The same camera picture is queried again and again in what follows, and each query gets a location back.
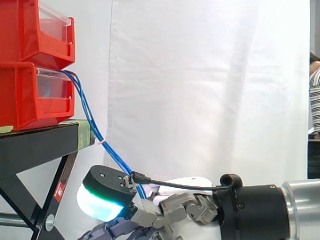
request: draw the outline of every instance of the metal rod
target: metal rod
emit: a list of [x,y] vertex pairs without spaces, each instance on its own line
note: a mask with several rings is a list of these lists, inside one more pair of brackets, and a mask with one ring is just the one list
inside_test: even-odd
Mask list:
[[21,217],[10,213],[0,213],[0,226],[29,228]]

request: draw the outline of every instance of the white backdrop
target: white backdrop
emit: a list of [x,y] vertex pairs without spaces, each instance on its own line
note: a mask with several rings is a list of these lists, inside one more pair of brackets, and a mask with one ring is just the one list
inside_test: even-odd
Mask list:
[[[114,0],[110,86],[111,0],[45,2],[75,18],[70,69],[133,169],[214,184],[231,172],[248,185],[306,177],[309,1]],[[76,116],[84,117],[79,101]],[[103,158],[97,145],[79,153],[57,215],[67,240],[97,223],[78,208],[76,192]],[[41,204],[57,166],[20,175]],[[1,239],[30,234],[0,228]]]

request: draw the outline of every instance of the green tape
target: green tape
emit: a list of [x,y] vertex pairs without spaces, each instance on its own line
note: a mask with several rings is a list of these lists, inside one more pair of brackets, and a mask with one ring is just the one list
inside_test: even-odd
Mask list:
[[14,126],[0,126],[0,134],[10,133],[14,129]]
[[69,120],[60,124],[78,124],[78,150],[90,146],[92,133],[87,120]]

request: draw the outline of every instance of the green glowing light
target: green glowing light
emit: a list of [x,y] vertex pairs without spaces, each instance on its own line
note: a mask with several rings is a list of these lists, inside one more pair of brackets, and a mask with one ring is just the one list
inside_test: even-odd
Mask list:
[[78,190],[76,200],[84,213],[104,222],[115,219],[124,208],[114,202],[104,200],[90,193],[83,184]]

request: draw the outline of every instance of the silver metal cylinder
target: silver metal cylinder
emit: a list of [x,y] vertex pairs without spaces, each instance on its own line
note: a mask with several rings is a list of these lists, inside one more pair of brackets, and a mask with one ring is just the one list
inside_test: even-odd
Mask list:
[[290,224],[290,240],[319,239],[320,179],[285,182],[282,187]]
[[0,213],[0,226],[28,228],[28,225],[16,214]]

